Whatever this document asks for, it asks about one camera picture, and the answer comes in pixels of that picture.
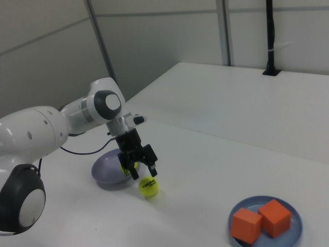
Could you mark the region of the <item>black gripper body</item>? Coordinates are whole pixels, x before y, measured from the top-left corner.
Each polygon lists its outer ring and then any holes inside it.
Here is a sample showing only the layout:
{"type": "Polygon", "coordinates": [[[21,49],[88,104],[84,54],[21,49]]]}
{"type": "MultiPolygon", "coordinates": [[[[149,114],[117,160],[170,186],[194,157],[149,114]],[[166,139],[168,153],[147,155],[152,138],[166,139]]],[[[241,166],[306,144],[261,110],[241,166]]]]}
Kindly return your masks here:
{"type": "Polygon", "coordinates": [[[118,156],[135,154],[137,156],[143,155],[143,147],[137,129],[133,129],[120,136],[115,137],[115,141],[119,147],[120,152],[118,156]]]}

